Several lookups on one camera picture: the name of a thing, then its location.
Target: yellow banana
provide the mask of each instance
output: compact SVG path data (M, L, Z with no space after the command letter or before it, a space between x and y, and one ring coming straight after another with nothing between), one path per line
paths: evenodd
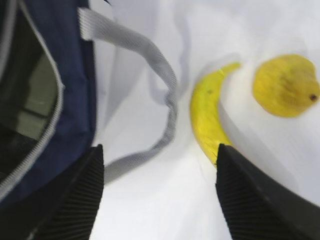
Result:
M206 75L196 84L191 97L190 117L193 133L215 167L219 144L231 145L219 121L218 101L221 87L227 75L240 66L240 63L234 62Z

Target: black ribbed pad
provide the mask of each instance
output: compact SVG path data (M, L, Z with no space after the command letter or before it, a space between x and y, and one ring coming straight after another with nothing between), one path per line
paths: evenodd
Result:
M103 156L93 155L54 216L35 240L88 240L104 189Z
M274 187L274 184L279 185L233 147L220 145L217 158L216 191L232 239L318 240L318 238L308 237L299 229L300 225L287 221L286 215L278 210L277 200L285 201L284 194L280 192L286 191L292 195L294 193L282 186ZM298 198L298 196L290 196L287 202L281 204L290 205L293 198ZM292 205L291 211L302 207L303 205Z
M103 188L99 145L26 199L0 208L0 240L88 240Z

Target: backpack zipper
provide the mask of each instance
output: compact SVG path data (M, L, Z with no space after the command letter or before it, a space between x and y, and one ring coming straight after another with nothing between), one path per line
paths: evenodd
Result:
M20 7L33 33L35 34L41 47L43 48L43 51L46 57L48 58L51 64L51 67L53 69L55 79L56 79L57 98L56 98L56 103L55 103L52 117L49 120L49 124L47 128L44 130L40 140L35 145L35 147L31 150L31 152L24 158L24 160L0 184L0 203L10 193L10 191L21 181L24 175L31 169L31 167L34 165L34 163L38 159L38 157L42 154L43 150L46 148L47 144L49 143L51 137L55 133L56 125L58 123L60 114L63 109L64 85L61 81L61 77L60 77L57 65L53 57L51 56L48 47L46 46L46 42L44 41L43 37L38 32L34 22L32 21L29 15L28 9L25 6L23 1L20 2Z
M8 0L6 3L2 38L0 39L0 82L6 68L10 46L16 22L17 0Z

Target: yellow lemon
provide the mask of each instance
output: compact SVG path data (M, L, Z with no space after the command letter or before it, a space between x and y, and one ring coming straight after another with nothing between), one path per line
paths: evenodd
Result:
M273 58L257 69L253 95L270 114L297 117L319 99L315 67L297 54Z

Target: gray loop handle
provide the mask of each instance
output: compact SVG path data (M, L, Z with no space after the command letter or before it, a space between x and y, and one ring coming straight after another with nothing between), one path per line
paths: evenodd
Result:
M165 104L169 113L162 137L150 149L122 157L105 166L104 184L107 184L149 161L174 138L178 114L177 78L163 54L147 37L88 8L79 8L78 16L84 40L104 40L140 54L168 87Z

